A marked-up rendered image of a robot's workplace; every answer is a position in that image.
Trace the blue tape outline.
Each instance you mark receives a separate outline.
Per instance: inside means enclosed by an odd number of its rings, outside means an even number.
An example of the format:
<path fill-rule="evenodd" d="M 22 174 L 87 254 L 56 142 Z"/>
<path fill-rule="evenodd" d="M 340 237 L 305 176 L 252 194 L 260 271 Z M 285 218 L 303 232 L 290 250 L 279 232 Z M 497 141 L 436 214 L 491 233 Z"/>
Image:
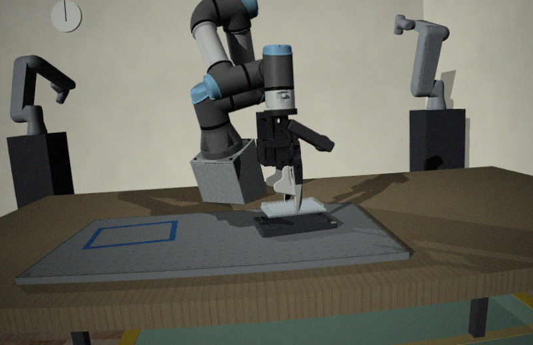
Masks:
<path fill-rule="evenodd" d="M 124 227 L 131 227 L 131 226 L 144 226 L 144 225 L 151 225 L 151 224 L 164 224 L 164 223 L 171 223 L 172 227 L 170 231 L 170 237 L 166 240 L 154 240 L 154 241 L 142 241 L 142 242 L 135 242 L 135 243 L 122 243 L 122 244 L 115 244 L 115 245 L 101 245 L 101 246 L 94 246 L 90 247 L 90 245 L 93 243 L 95 238 L 99 235 L 99 233 L 103 229 L 111 229 L 111 228 L 124 228 Z M 134 245 L 134 244 L 141 244 L 141 243 L 154 243 L 154 242 L 166 242 L 166 241 L 172 241 L 175 240 L 176 237 L 176 227 L 177 227 L 177 221 L 170 221 L 170 222 L 157 222 L 157 223 L 149 223 L 149 224 L 137 224 L 137 225 L 130 225 L 130 226 L 116 226 L 116 227 L 109 227 L 109 228 L 98 228 L 98 230 L 92 235 L 92 237 L 89 239 L 87 244 L 82 249 L 94 249 L 94 248 L 101 248 L 101 247 L 115 247 L 115 246 L 122 246 L 122 245 Z"/>

